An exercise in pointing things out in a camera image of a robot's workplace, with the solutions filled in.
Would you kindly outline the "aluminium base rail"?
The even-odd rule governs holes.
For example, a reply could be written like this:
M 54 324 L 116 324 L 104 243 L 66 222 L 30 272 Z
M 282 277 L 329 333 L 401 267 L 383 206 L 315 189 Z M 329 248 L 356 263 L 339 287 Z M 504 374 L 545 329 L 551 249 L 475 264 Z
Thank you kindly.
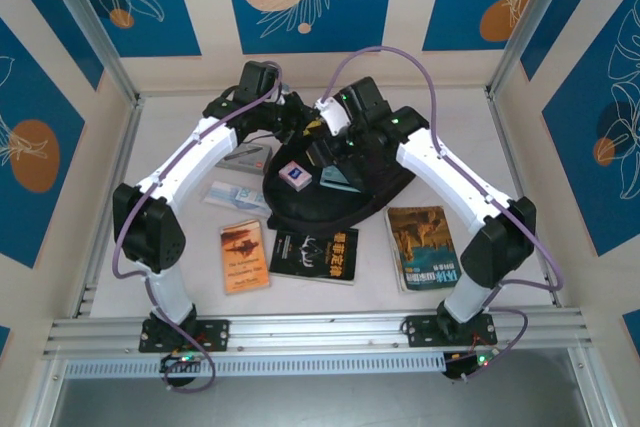
M 347 314 L 231 316 L 227 356 L 364 354 L 404 352 L 407 336 L 400 330 L 402 311 Z M 534 307 L 529 323 L 518 314 L 492 311 L 498 346 L 514 342 L 515 349 L 591 347 L 592 336 L 577 308 Z M 49 331 L 46 359 L 109 359 L 139 357 L 143 319 L 56 319 Z

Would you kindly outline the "cave cover paperback book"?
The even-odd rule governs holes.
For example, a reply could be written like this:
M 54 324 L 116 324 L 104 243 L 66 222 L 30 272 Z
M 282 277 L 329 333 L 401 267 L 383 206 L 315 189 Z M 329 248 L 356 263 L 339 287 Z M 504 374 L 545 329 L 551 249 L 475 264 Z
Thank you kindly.
M 461 268 L 442 206 L 389 207 L 385 221 L 401 291 L 456 285 Z

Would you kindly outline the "pink floral tissue pack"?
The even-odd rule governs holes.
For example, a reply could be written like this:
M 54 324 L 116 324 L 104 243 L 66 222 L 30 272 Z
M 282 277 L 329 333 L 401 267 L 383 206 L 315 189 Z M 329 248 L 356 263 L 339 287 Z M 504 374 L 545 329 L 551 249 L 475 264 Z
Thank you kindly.
M 313 181 L 312 174 L 295 161 L 290 161 L 285 164 L 279 170 L 278 174 L 280 179 L 292 187 L 296 192 L 300 192 L 305 189 Z

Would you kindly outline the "clear plastic ruler pack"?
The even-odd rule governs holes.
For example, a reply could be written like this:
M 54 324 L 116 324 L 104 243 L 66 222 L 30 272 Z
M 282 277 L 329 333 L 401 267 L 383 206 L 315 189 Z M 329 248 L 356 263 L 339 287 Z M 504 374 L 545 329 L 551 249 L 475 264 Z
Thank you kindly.
M 221 181 L 214 181 L 211 184 L 203 201 L 218 207 L 250 212 L 263 217 L 271 214 L 271 209 L 261 191 Z

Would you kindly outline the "aluminium frame post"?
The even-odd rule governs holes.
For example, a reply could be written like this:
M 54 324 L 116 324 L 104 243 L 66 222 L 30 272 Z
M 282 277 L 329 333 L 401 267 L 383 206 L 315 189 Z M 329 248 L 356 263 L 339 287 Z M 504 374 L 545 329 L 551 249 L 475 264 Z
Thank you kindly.
M 494 100 L 506 85 L 512 70 L 519 64 L 525 48 L 535 33 L 552 0 L 529 0 L 524 13 L 508 40 L 498 66 L 487 85 L 486 94 Z
M 131 104 L 136 105 L 139 92 L 126 72 L 113 42 L 109 38 L 90 1 L 62 1 L 105 70 L 111 75 L 116 87 Z

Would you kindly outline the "orange paperback book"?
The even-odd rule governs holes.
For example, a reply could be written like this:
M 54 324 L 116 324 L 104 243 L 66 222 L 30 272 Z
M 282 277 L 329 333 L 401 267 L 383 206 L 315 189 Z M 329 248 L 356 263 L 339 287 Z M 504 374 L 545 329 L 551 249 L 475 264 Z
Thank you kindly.
M 257 219 L 223 227 L 220 241 L 226 294 L 270 286 L 261 223 Z

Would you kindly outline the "small circuit board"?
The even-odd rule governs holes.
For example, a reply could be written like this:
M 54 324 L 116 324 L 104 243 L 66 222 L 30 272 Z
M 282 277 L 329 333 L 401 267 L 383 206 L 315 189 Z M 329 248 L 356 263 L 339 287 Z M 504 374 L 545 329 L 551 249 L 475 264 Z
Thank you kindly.
M 169 353 L 160 360 L 161 374 L 189 373 L 193 366 L 198 367 L 202 357 L 193 353 Z
M 498 349 L 480 352 L 445 353 L 445 371 L 443 375 L 453 381 L 464 381 L 488 364 L 500 354 Z

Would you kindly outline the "black paperback book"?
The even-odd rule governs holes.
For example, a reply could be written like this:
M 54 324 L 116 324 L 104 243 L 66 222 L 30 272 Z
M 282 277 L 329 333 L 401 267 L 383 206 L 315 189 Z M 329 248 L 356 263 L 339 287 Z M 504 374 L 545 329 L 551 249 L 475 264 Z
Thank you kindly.
M 313 281 L 353 284 L 359 231 L 319 237 L 278 230 L 269 273 Z

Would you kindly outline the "teal book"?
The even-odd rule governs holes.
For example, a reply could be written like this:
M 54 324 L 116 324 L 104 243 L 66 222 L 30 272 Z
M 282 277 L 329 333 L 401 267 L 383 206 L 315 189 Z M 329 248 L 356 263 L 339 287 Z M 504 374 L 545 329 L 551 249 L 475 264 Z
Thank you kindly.
M 336 190 L 359 193 L 359 190 L 353 187 L 348 179 L 335 166 L 328 166 L 322 169 L 320 185 Z

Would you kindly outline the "black fabric student bag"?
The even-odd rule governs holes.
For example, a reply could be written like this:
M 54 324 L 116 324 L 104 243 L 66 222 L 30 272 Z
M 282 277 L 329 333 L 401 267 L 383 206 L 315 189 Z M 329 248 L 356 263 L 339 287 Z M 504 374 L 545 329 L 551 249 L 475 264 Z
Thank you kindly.
M 313 140 L 299 138 L 283 143 L 271 160 L 262 191 L 271 209 L 268 227 L 308 235 L 333 235 L 355 226 L 380 211 L 415 178 L 409 170 L 383 182 L 363 182 L 364 191 L 346 192 L 320 185 L 322 167 L 311 164 L 306 150 L 314 140 L 329 140 L 325 127 L 315 128 Z M 279 177 L 279 170 L 295 161 L 313 176 L 305 189 L 296 192 Z

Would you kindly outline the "grey stationery box red logo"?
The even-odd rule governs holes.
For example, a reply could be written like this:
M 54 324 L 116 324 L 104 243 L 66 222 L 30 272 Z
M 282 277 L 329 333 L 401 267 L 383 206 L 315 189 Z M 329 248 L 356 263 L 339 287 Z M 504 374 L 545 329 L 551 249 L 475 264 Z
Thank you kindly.
M 254 175 L 263 175 L 272 158 L 272 148 L 259 143 L 245 143 L 224 156 L 216 166 Z

